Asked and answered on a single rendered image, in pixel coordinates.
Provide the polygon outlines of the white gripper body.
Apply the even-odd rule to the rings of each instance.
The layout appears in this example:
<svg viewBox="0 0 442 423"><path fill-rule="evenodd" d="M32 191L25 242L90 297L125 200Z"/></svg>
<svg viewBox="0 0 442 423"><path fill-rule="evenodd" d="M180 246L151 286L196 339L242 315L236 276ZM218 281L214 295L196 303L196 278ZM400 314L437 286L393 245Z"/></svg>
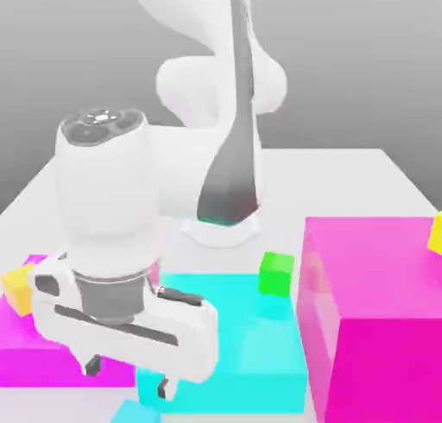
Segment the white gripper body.
<svg viewBox="0 0 442 423"><path fill-rule="evenodd" d="M100 355L202 383L217 365L218 312L207 300L192 306L153 296L133 323L117 326L62 306L52 295L35 292L32 301L37 331L67 346L82 367Z"/></svg>

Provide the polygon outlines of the small yellow cube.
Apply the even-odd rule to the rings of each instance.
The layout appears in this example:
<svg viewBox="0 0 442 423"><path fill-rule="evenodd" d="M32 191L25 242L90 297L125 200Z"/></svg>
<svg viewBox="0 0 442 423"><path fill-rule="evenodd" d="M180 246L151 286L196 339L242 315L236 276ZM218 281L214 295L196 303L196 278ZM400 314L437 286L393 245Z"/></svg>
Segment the small yellow cube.
<svg viewBox="0 0 442 423"><path fill-rule="evenodd" d="M439 211L433 219L427 248L442 256L442 211Z"/></svg>
<svg viewBox="0 0 442 423"><path fill-rule="evenodd" d="M33 263L28 263L0 277L6 299L20 317L32 313L32 290L28 284L28 272L34 266Z"/></svg>

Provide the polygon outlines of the small green cube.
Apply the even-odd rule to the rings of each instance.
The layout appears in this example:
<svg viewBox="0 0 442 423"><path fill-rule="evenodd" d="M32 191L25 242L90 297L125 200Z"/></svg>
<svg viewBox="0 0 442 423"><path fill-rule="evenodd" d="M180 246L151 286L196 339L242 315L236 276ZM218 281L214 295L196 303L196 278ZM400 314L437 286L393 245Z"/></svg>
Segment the small green cube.
<svg viewBox="0 0 442 423"><path fill-rule="evenodd" d="M294 256L265 251L259 268L259 292L287 298L294 272Z"/></svg>

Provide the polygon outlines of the large magenta box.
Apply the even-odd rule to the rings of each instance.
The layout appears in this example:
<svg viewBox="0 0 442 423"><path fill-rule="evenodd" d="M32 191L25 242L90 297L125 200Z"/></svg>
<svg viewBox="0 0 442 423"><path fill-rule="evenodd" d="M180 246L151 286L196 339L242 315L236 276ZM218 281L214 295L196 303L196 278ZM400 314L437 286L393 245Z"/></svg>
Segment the large magenta box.
<svg viewBox="0 0 442 423"><path fill-rule="evenodd" d="M16 292L0 294L0 388L133 388L136 368L103 358L96 376L84 376L69 349L43 338L33 316L9 303Z"/></svg>

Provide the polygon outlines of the large cyan box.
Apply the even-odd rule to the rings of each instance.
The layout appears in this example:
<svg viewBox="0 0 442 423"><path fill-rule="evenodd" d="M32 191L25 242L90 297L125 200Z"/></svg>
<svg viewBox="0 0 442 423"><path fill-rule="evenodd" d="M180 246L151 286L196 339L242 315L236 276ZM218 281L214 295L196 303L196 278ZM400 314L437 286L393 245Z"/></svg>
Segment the large cyan box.
<svg viewBox="0 0 442 423"><path fill-rule="evenodd" d="M181 381L172 401L161 374L138 369L141 404L162 414L301 414L307 368L290 298L261 294L256 274L164 274L161 282L200 294L218 310L218 364L202 384Z"/></svg>

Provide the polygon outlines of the large pink box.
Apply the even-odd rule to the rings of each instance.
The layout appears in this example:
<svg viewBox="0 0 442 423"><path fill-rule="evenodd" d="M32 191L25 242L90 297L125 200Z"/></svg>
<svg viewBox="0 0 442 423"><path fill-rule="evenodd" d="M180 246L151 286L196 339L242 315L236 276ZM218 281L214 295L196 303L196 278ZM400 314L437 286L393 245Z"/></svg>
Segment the large pink box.
<svg viewBox="0 0 442 423"><path fill-rule="evenodd" d="M318 423L442 423L432 223L306 220L296 312Z"/></svg>

